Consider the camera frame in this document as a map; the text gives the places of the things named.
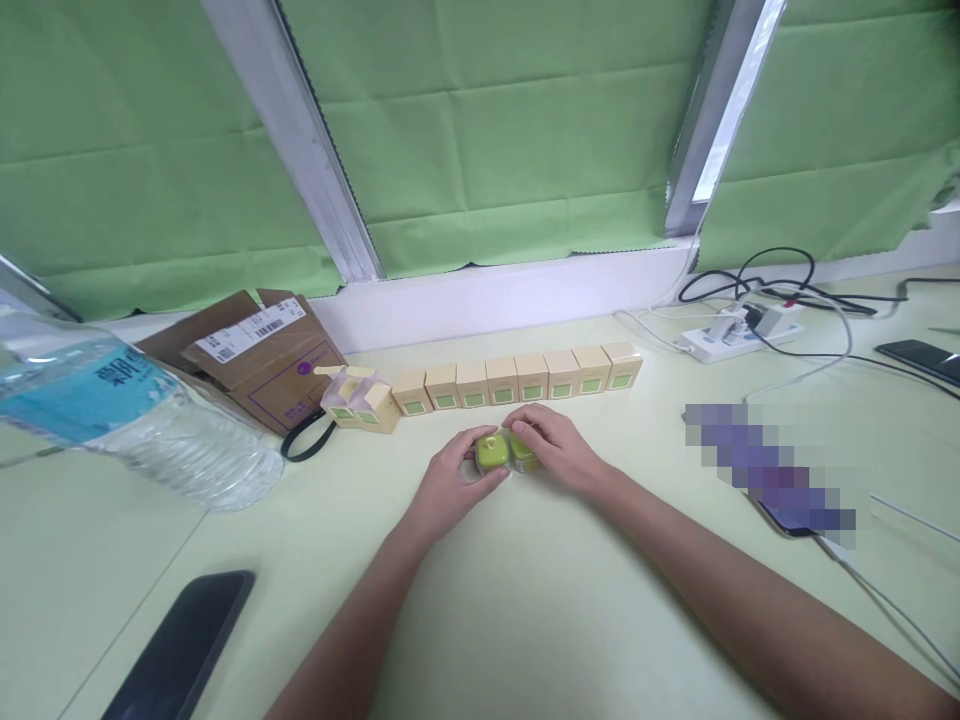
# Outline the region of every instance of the black strap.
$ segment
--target black strap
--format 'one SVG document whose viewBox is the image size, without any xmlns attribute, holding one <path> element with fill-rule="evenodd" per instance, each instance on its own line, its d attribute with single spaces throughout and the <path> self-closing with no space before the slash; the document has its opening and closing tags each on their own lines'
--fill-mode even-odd
<svg viewBox="0 0 960 720">
<path fill-rule="evenodd" d="M 280 446 L 280 454 L 290 462 L 303 462 L 304 460 L 309 460 L 318 452 L 320 452 L 323 449 L 323 446 L 327 444 L 327 440 L 330 439 L 333 431 L 337 429 L 337 424 L 332 420 L 330 421 L 330 427 L 324 431 L 323 435 L 320 436 L 320 439 L 317 440 L 313 445 L 308 447 L 299 455 L 290 457 L 287 454 L 290 452 L 290 446 L 293 445 L 293 441 L 300 437 L 304 430 L 313 425 L 317 420 L 326 414 L 327 413 L 323 408 L 319 408 L 313 415 L 301 421 L 301 423 L 291 430 L 290 434 L 284 438 L 283 445 Z"/>
</svg>

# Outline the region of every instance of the hand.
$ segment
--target hand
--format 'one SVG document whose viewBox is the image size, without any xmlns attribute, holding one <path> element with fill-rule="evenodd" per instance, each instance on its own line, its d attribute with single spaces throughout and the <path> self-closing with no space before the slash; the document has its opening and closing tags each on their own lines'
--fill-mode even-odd
<svg viewBox="0 0 960 720">
<path fill-rule="evenodd" d="M 595 489 L 611 470 L 570 418 L 539 403 L 514 410 L 503 426 L 519 435 L 544 467 L 573 492 L 582 494 Z"/>
<path fill-rule="evenodd" d="M 474 505 L 492 493 L 510 474 L 508 468 L 493 470 L 477 482 L 468 484 L 460 472 L 460 465 L 467 457 L 473 457 L 477 440 L 495 432 L 496 425 L 464 430 L 444 445 L 430 459 L 420 488 L 401 524 L 432 545 L 453 530 Z"/>
</svg>

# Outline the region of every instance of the person's right hand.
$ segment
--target person's right hand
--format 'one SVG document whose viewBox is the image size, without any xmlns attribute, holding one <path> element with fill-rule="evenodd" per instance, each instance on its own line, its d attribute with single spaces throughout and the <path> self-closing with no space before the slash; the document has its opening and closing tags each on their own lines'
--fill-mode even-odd
<svg viewBox="0 0 960 720">
<path fill-rule="evenodd" d="M 519 435 L 544 467 L 576 493 L 594 489 L 611 469 L 570 418 L 539 403 L 517 408 L 503 426 Z"/>
</svg>

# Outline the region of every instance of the power strip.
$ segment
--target power strip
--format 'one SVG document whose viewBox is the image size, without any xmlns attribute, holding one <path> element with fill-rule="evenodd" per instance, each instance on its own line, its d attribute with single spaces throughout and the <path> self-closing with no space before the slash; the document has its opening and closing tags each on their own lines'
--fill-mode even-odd
<svg viewBox="0 0 960 720">
<path fill-rule="evenodd" d="M 771 345 L 783 345 L 791 340 L 803 335 L 805 328 L 798 323 L 792 323 L 786 330 L 778 335 L 765 336 L 765 339 Z M 755 350 L 763 350 L 767 347 L 753 331 L 748 332 L 742 339 L 728 343 L 726 340 L 716 340 L 708 335 L 710 328 L 700 328 L 699 330 L 688 330 L 680 336 L 677 344 L 690 351 L 697 360 L 709 365 L 710 363 L 729 360 L 732 357 L 739 357 Z"/>
</svg>

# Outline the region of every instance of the green cap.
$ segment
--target green cap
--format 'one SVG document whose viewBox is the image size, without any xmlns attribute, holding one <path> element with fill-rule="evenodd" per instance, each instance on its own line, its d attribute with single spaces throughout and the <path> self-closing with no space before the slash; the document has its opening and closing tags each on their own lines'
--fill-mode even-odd
<svg viewBox="0 0 960 720">
<path fill-rule="evenodd" d="M 477 440 L 477 465 L 484 470 L 506 465 L 509 460 L 510 450 L 503 435 L 487 435 Z"/>
<path fill-rule="evenodd" d="M 513 450 L 513 456 L 517 460 L 529 460 L 536 457 L 533 450 L 528 448 L 527 444 L 516 433 L 510 433 L 510 449 Z"/>
</svg>

